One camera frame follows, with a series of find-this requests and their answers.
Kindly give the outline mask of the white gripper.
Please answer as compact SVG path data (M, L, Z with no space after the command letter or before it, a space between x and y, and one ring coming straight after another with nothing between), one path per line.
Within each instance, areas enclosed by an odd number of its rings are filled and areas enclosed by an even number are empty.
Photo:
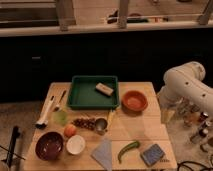
M175 114L179 101L174 99L168 99L166 97L159 97L158 102L161 110L161 123L166 124Z

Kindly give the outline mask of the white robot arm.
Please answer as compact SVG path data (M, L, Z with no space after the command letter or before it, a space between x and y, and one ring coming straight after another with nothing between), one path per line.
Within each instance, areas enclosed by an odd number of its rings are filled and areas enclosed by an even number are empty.
M202 82L205 75L204 66L196 61L170 68L164 73L164 86L157 94L163 124L170 120L183 98L213 116L213 88Z

